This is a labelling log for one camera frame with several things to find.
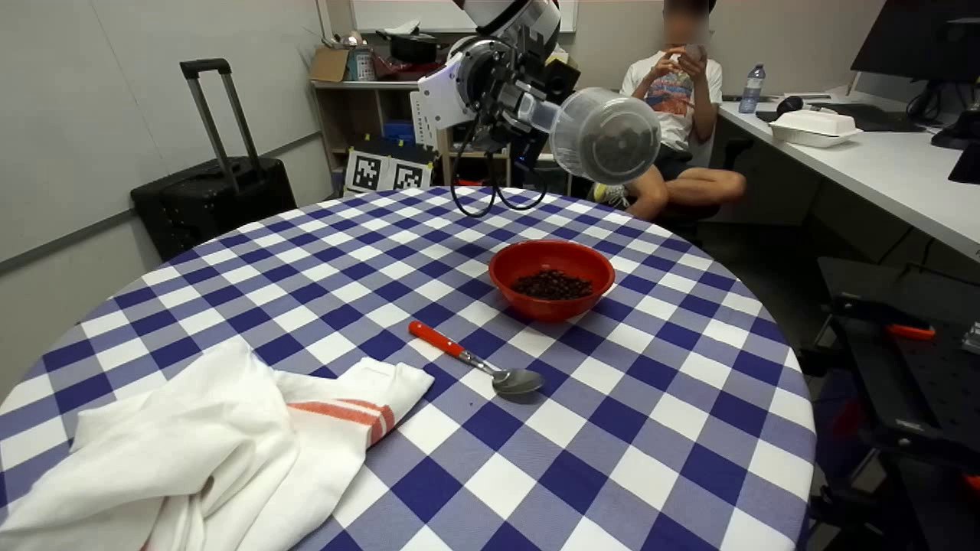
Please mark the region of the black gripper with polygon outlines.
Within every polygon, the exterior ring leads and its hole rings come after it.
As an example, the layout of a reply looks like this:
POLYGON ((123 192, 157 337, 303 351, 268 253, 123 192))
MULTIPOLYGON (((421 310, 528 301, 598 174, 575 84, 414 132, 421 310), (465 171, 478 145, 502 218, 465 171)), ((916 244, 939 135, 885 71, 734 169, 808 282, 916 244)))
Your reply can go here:
POLYGON ((541 149, 555 123, 555 101, 528 81, 509 78, 472 78, 465 87, 465 103, 474 115, 472 148, 500 152, 511 148, 541 149))

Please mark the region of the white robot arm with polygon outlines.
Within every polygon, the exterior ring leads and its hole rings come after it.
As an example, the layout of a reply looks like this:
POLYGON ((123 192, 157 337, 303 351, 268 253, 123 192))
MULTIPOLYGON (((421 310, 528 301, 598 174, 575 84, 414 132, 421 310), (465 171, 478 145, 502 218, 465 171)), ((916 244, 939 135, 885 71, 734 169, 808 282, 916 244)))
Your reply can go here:
POLYGON ((474 30, 451 48, 453 87, 474 116, 472 148, 496 152, 532 130, 531 115, 549 98, 544 60, 559 47, 559 0, 453 0, 474 30))

